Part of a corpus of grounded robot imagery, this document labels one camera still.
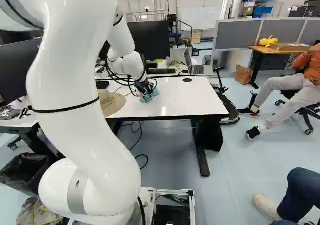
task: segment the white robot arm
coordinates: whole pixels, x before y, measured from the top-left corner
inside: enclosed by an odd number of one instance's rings
[[[67,158],[44,174],[42,202],[57,214],[87,224],[126,224],[140,194],[140,168],[104,118],[94,75],[99,51],[108,40],[109,58],[123,57],[128,74],[142,76],[143,63],[134,52],[128,26],[119,19],[117,0],[0,4],[0,16],[15,21],[12,30],[44,28],[27,75],[27,93],[44,133]],[[8,24],[0,27],[10,30]]]

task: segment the sneaker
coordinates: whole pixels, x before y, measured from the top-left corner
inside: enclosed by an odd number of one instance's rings
[[[255,207],[259,210],[263,215],[267,215],[272,218],[274,221],[283,220],[278,212],[278,207],[273,204],[268,198],[266,198],[263,194],[256,194],[253,196],[253,203]]]
[[[258,126],[254,126],[250,130],[246,131],[247,138],[252,141],[255,139],[256,136],[259,136],[261,133],[259,132]]]
[[[251,111],[250,107],[247,107],[245,109],[238,109],[238,112],[243,116],[247,116],[255,119],[260,118],[260,110],[258,110],[257,112],[253,112]]]

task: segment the gray partition panel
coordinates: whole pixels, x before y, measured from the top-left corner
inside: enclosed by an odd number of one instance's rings
[[[219,22],[215,49],[246,49],[256,43],[261,20]]]
[[[298,40],[304,19],[265,20],[262,25],[260,39],[267,39],[271,35],[279,39],[279,43],[295,43]]]
[[[320,40],[320,19],[308,20],[301,36],[300,43],[313,46],[317,40]]]

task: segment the cubicle partition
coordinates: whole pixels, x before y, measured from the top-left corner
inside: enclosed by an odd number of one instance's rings
[[[249,49],[271,35],[280,43],[314,45],[320,40],[320,18],[254,18],[230,19],[216,22],[213,49],[233,51]]]

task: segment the paper bag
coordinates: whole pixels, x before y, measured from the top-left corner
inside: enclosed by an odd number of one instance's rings
[[[235,80],[243,85],[251,82],[252,69],[237,65],[235,71]]]

